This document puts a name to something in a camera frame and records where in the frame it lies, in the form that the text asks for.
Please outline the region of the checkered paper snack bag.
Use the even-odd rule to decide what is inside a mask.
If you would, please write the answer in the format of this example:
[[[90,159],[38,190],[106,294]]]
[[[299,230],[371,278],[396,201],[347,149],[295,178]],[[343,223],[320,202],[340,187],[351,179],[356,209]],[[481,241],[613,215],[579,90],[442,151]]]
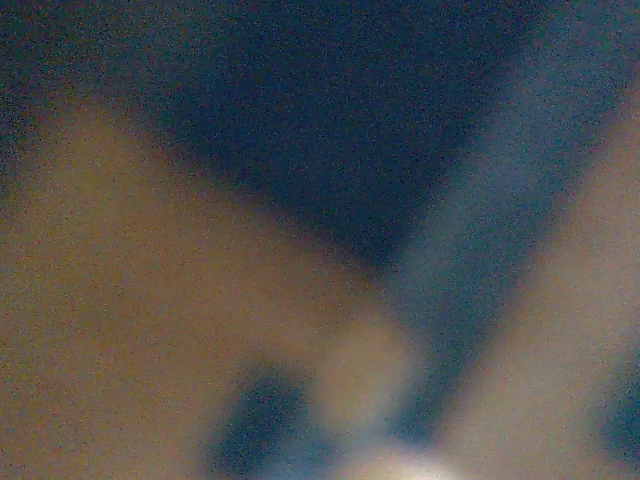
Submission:
[[[122,110],[35,115],[1,222],[1,475],[230,479],[242,387],[309,388],[312,422],[381,423],[417,350],[347,258],[199,181]]]

